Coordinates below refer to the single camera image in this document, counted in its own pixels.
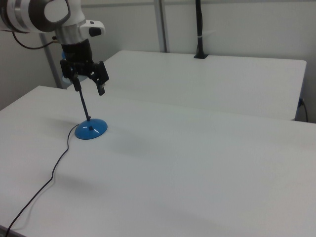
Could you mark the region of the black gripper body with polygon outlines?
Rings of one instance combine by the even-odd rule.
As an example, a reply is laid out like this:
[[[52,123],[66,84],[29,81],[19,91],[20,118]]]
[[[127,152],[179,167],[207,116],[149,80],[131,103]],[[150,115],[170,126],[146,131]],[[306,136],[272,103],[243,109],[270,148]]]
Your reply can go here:
[[[92,50],[88,39],[75,44],[62,44],[65,59],[60,61],[64,76],[78,75],[88,76],[92,74],[94,62]]]

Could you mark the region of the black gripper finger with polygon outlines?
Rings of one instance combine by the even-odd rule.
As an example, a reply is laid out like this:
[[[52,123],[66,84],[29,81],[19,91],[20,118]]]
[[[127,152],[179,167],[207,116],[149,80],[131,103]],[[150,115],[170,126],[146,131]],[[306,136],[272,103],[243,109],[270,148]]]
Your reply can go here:
[[[109,80],[107,70],[105,68],[104,62],[100,61],[98,63],[93,63],[92,72],[89,78],[96,84],[98,94],[102,96],[105,94],[105,83]]]
[[[71,64],[68,62],[61,62],[60,65],[63,76],[68,78],[73,83],[75,91],[81,91],[81,85],[76,70],[73,69]]]

